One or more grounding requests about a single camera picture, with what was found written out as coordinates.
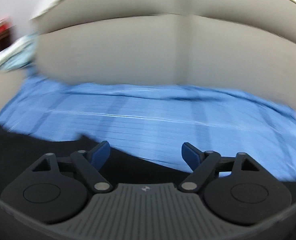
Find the black pants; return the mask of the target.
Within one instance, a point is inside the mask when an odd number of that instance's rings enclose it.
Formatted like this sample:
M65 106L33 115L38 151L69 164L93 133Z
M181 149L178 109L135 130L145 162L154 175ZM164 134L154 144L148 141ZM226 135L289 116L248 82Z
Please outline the black pants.
M9 132L0 125L0 195L8 184L44 154L69 157L73 152L89 151L98 144L86 135L80 135L75 141L46 141ZM113 186L119 183L178 185L189 175L188 172L158 165L116 148L111 149L108 160L99 172Z

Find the blue plaid bed sheet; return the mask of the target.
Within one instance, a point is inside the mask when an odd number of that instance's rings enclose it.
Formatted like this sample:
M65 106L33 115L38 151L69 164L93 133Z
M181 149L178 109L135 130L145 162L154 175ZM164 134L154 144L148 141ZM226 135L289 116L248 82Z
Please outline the blue plaid bed sheet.
M0 124L50 141L88 135L184 172L185 142L224 157L245 152L277 179L296 181L296 112L241 90L67 85L29 68L0 110Z

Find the white and teal clothes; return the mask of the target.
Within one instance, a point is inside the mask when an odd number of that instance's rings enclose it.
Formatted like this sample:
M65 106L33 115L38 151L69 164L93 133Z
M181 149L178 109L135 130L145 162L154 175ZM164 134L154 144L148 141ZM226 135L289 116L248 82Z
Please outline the white and teal clothes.
M9 72L30 64L36 55L36 33L18 38L11 46L0 52L0 72Z

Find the beige padded headboard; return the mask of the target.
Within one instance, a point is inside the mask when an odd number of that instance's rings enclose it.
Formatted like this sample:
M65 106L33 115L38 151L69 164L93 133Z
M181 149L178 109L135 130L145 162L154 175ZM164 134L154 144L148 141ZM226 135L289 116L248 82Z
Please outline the beige padded headboard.
M51 79L234 88L296 109L295 0L41 0L31 20Z

